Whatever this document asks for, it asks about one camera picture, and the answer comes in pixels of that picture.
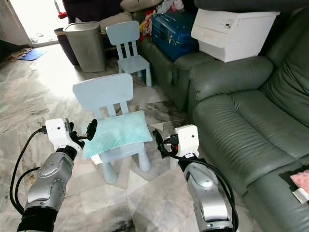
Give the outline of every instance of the white wall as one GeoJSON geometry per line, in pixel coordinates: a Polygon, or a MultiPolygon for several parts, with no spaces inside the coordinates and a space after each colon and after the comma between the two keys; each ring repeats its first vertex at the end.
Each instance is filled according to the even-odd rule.
{"type": "Polygon", "coordinates": [[[29,39],[14,17],[7,0],[0,0],[0,40],[16,45],[29,44],[29,39]]]}

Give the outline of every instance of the sofa armrest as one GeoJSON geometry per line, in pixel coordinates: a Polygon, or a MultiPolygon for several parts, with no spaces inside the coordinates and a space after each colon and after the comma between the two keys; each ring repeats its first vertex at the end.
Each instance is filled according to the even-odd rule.
{"type": "Polygon", "coordinates": [[[211,61],[215,61],[215,58],[203,52],[195,52],[179,57],[175,60],[174,66],[177,69],[190,70],[196,65],[211,61]]]}
{"type": "Polygon", "coordinates": [[[145,12],[146,11],[136,11],[132,14],[132,19],[138,21],[140,24],[145,19],[145,12]]]}
{"type": "Polygon", "coordinates": [[[189,75],[188,109],[192,110],[198,102],[213,95],[258,89],[269,78],[273,67],[273,63],[264,56],[198,65],[191,69],[189,75]]]}

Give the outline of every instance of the teal pillow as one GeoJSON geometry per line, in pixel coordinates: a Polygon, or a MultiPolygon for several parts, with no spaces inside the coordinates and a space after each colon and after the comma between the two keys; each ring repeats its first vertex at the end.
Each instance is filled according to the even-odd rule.
{"type": "Polygon", "coordinates": [[[108,117],[98,120],[94,138],[85,141],[83,159],[122,145],[152,140],[143,111],[108,117]]]}

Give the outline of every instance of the gray laundry basket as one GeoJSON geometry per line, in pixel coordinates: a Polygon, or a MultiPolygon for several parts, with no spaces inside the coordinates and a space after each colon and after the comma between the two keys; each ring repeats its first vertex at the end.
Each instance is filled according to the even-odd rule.
{"type": "Polygon", "coordinates": [[[71,23],[63,31],[84,72],[105,70],[103,40],[98,22],[71,23]]]}

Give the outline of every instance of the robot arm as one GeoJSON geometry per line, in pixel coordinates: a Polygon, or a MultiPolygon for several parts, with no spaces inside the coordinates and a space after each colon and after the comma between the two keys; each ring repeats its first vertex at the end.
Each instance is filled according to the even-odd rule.
{"type": "Polygon", "coordinates": [[[72,175],[74,159],[82,154],[84,142],[91,140],[96,132],[94,119],[87,133],[77,136],[73,124],[67,119],[53,119],[45,123],[49,140],[55,147],[44,164],[39,168],[36,181],[31,186],[17,231],[52,232],[57,213],[65,197],[66,184],[72,175]]]}
{"type": "Polygon", "coordinates": [[[157,130],[153,131],[162,158],[178,159],[187,181],[188,191],[194,202],[194,212],[201,232],[233,232],[224,199],[218,189],[218,179],[208,169],[203,159],[198,159],[197,127],[187,125],[175,129],[175,135],[163,140],[157,130]]]}

